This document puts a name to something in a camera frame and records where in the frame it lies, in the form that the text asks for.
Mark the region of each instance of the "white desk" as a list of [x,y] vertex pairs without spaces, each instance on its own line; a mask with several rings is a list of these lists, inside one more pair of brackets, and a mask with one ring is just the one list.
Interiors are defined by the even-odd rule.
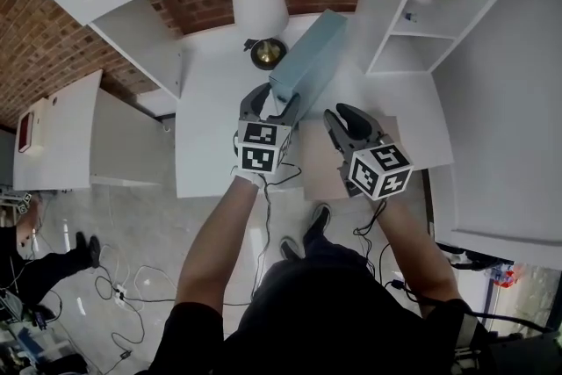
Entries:
[[[288,47],[317,17],[290,19],[281,37]],[[255,68],[249,54],[242,52],[244,40],[233,25],[194,33],[184,39],[188,64],[176,115],[179,198],[219,196],[230,183],[230,171],[236,164],[232,138],[240,102],[256,86],[266,83],[269,76],[269,72]],[[338,102],[396,116],[402,144],[417,169],[452,163],[449,134],[431,74],[365,77],[343,59],[306,119],[321,119],[324,110],[334,109]],[[262,117],[269,113],[277,114],[270,98]],[[295,139],[286,161],[299,163],[299,153]],[[292,168],[283,168],[277,179],[292,173]],[[278,189],[300,186],[302,180],[298,177]]]

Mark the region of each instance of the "white floor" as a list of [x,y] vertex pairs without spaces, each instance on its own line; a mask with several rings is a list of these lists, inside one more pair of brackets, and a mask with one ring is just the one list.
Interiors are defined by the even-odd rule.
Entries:
[[[420,174],[415,174],[403,195],[414,214],[425,223],[425,205]],[[97,185],[88,191],[59,193],[47,201],[45,219],[37,240],[37,257],[49,251],[64,252],[64,227],[74,247],[74,234],[83,230],[87,236],[96,234],[106,247],[102,264],[127,290],[127,297],[144,299],[173,299],[174,283],[195,238],[205,219],[218,202],[218,198],[177,199],[172,187],[121,188]],[[313,205],[306,202],[302,190],[279,192],[271,195],[271,245],[267,253],[269,266],[280,259],[279,240],[289,235],[300,240],[309,220]],[[368,223],[371,218],[369,205],[363,198],[332,202],[334,217],[327,230],[327,237],[357,251],[362,251],[359,238],[352,231]],[[265,243],[266,202],[260,195],[250,217],[241,254],[234,275],[227,288],[227,303],[244,303],[249,295],[256,274],[256,257]],[[386,240],[375,226],[371,231],[373,248],[370,258],[378,266],[378,256]],[[163,270],[162,273],[143,265]],[[395,278],[397,270],[392,251],[383,257],[383,279]],[[61,296],[63,309],[55,329],[67,333],[74,345],[101,372],[106,372],[119,361],[121,350],[112,342],[111,333],[117,332],[132,341],[141,338],[139,317],[127,307],[118,306],[113,300],[102,300],[94,286],[96,276],[102,270],[89,270],[60,282],[55,291]],[[104,296],[109,289],[103,280],[98,287]],[[415,305],[400,297],[399,301],[415,310]],[[59,301],[49,293],[45,302],[58,311]],[[154,358],[172,303],[142,304],[131,302],[140,310],[146,329],[142,343],[130,345],[119,340],[133,354],[121,363],[112,374],[130,374],[146,369]],[[233,333],[244,307],[225,306],[225,335]]]

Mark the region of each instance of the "light blue box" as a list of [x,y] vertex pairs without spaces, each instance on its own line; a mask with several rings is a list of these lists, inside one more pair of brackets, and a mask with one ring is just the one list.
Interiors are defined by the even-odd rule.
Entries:
[[348,19],[325,10],[271,71],[274,96],[282,103],[300,94],[297,122],[334,77],[343,50]]

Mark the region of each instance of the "hand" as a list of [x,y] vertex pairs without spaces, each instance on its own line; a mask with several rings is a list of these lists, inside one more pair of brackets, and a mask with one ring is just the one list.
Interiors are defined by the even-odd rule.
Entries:
[[265,182],[263,181],[263,178],[260,174],[257,174],[255,172],[248,172],[246,170],[240,170],[238,169],[238,166],[234,166],[232,168],[230,175],[232,175],[233,177],[245,178],[252,184],[255,184],[258,189],[262,189],[263,187],[265,187]]

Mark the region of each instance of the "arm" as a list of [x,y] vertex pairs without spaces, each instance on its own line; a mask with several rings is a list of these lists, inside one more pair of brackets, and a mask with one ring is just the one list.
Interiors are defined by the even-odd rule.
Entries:
[[234,178],[185,258],[176,304],[197,302],[222,313],[227,283],[240,253],[257,191],[249,180]]
[[29,205],[29,211],[23,214],[16,224],[16,235],[18,243],[24,244],[32,235],[35,226],[39,220],[39,205],[37,198],[32,198]]
[[[373,210],[377,205],[371,202]],[[461,298],[449,261],[400,199],[387,200],[378,223],[412,291],[442,301]],[[420,309],[426,317],[433,307],[420,305]]]

